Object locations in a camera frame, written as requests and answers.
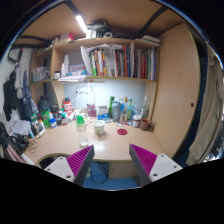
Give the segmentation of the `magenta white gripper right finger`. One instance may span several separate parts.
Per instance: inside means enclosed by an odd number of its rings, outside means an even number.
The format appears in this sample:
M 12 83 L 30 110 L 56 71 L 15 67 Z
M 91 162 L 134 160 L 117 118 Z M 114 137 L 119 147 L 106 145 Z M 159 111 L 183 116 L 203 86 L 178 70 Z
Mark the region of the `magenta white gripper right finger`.
M 175 161 L 162 153 L 156 155 L 137 145 L 129 145 L 129 154 L 136 167 L 140 184 L 145 186 L 182 169 Z

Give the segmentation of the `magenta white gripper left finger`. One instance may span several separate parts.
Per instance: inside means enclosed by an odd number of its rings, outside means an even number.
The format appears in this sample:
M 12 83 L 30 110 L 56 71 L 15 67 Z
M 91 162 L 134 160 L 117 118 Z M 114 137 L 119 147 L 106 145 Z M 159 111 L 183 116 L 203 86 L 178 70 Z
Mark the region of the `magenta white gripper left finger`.
M 90 145 L 67 158 L 58 157 L 45 171 L 82 186 L 94 155 L 94 146 Z

